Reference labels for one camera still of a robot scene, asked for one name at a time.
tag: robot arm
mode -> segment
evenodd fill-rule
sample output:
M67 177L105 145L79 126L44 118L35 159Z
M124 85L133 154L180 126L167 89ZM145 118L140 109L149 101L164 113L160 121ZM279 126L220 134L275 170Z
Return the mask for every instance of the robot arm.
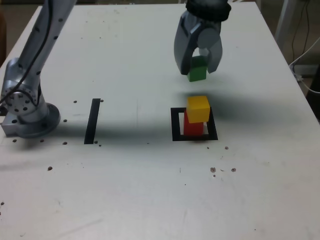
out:
M191 70L196 48L205 56L207 70L212 73L222 58L221 22L229 17L228 0L188 0L174 40L174 57L182 75Z
M59 124L59 110L45 102L40 74L76 1L45 0L20 57L8 62L0 100L8 110L1 125L7 136L39 137ZM209 73L214 72L222 57L220 30L231 10L228 0L188 0L186 8L174 41L177 66L187 75L199 48Z
M52 131L59 110L46 103L40 74L77 0L45 0L19 58L6 66L1 102L8 113L2 123L7 136L33 138Z

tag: yellow block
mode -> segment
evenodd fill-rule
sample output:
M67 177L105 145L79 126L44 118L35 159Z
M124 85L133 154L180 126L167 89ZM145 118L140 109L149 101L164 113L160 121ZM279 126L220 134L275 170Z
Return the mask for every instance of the yellow block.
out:
M206 96L191 96L187 99L186 114L189 123L204 123L209 121L210 105Z

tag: white cable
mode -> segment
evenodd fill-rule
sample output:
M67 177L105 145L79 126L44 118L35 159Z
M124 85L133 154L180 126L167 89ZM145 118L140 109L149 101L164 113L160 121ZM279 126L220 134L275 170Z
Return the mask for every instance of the white cable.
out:
M314 94L320 94L320 92L319 92L319 91L314 91L314 90L310 89L310 88L305 84L304 79L302 78L302 76L299 75L299 74L294 73L293 67L291 68L291 66L292 66L294 63L296 63L300 58L302 58L307 52L309 52L309 51L317 44L317 42L318 42L319 40L320 40L320 37L314 42L314 44L312 44L312 46L311 46L307 51L305 51L304 54L302 54L300 57L298 57L296 60L294 60L292 63L289 64L289 68L290 68L292 74L295 76L297 82L298 82L298 83L303 83L303 85L304 85L310 92L312 92L312 93L314 93Z
M303 83L303 85L305 86L306 89L308 89L310 92L314 93L314 94L320 94L319 91L314 91L312 89L310 89L310 87L307 86L307 84L305 84L304 80L301 80L300 83Z
M305 51L304 54L302 54L300 57L298 57L296 60L294 60L292 63L289 64L289 67L291 67L292 64L294 64L295 62L297 62L300 58L302 58L307 52L309 52L316 44L317 42L320 40L320 37L314 42L314 44L312 44L312 46L307 50Z

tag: black square outline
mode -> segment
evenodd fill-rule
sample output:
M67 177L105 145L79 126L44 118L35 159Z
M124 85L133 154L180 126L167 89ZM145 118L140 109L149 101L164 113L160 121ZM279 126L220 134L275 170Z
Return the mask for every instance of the black square outline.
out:
M216 125L214 116L212 114L212 108L210 107L209 121L206 122L208 134L202 136L185 136L180 133L179 113L184 113L186 107L172 107L171 108L171 129L172 129L172 141L208 141L218 140Z

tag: red block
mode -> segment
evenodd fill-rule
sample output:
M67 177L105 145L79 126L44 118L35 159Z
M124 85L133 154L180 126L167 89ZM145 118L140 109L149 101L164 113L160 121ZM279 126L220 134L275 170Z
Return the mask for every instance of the red block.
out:
M185 136L202 136L204 134L204 123L189 123L187 111L184 111L183 135Z

